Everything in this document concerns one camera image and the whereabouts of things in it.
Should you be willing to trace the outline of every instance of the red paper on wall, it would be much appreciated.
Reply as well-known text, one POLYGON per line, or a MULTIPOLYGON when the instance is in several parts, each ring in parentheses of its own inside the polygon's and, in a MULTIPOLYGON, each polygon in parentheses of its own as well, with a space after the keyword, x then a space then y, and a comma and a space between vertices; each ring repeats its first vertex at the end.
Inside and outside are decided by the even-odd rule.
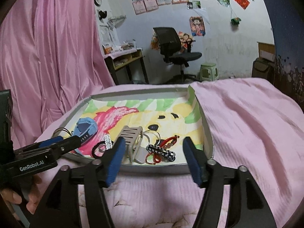
POLYGON ((246 9, 249 5, 248 0, 235 0, 243 9, 246 9))

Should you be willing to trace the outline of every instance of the black mesh chair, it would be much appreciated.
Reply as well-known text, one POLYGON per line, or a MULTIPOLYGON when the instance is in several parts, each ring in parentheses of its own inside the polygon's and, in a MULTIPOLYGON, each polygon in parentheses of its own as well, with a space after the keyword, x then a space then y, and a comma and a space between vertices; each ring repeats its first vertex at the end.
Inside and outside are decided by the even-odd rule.
POLYGON ((184 74, 183 65, 189 67, 188 61, 197 60, 202 56, 200 52, 191 52, 191 42, 187 42, 186 53, 174 54, 180 51, 181 41, 174 28, 172 27, 154 27, 155 34, 161 49, 161 54, 164 55, 164 62, 173 63, 180 66, 180 74, 174 76, 167 81, 168 83, 184 83, 186 79, 199 81, 194 74, 184 74))

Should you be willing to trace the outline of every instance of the desk leg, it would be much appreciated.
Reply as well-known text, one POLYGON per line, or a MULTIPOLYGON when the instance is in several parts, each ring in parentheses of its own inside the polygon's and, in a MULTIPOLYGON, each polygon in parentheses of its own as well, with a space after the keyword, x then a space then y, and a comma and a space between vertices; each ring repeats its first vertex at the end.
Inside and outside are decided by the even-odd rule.
POLYGON ((115 83, 115 85, 119 85, 118 83, 118 79, 117 79, 117 76, 116 76, 116 71, 114 69, 114 63, 113 63, 113 60, 111 57, 107 57, 105 60, 105 64, 107 65, 108 67, 108 70, 113 78, 113 81, 115 83))
POLYGON ((146 71, 146 67, 145 67, 145 62, 143 61, 143 57, 140 58, 140 65, 141 65, 141 68, 142 68, 142 73, 143 73, 143 76, 145 78, 145 82, 147 84, 149 84, 149 80, 148 80, 148 76, 147 76, 147 71, 146 71))
POLYGON ((132 81, 132 73, 129 65, 126 66, 126 70, 129 77, 129 81, 132 81))

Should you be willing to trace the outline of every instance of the screw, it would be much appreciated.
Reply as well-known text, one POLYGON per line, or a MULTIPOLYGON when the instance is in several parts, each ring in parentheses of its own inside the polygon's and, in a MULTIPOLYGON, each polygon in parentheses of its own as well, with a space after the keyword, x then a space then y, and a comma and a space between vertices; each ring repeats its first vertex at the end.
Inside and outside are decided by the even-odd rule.
POLYGON ((65 171, 65 170, 68 170, 69 168, 70 167, 67 164, 65 164, 65 165, 61 166, 60 170, 65 171))
POLYGON ((216 165, 216 161, 214 159, 208 159, 207 164, 209 165, 216 165))
POLYGON ((100 159, 95 159, 95 160, 93 160, 92 164, 99 165, 99 164, 101 164, 101 160, 100 159))
POLYGON ((247 167, 241 165, 241 166, 239 167, 239 170, 242 171, 242 172, 246 172, 246 171, 247 171, 247 167))

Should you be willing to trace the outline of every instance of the dark blue curtain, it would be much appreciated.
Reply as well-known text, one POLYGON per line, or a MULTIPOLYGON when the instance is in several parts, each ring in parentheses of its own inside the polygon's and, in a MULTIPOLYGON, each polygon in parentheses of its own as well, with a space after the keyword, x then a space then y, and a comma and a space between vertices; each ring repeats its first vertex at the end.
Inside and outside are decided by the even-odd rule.
POLYGON ((275 40, 275 87, 304 111, 304 22, 289 0, 264 2, 275 40))

